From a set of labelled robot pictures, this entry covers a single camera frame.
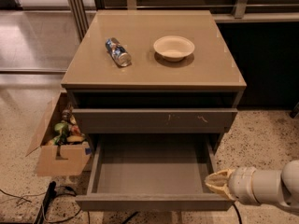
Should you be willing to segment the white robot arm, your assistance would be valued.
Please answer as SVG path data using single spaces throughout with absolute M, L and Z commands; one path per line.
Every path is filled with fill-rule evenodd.
M 205 183 L 211 191 L 231 201 L 270 204 L 299 213 L 299 160 L 288 162 L 281 170 L 225 169 L 208 175 Z

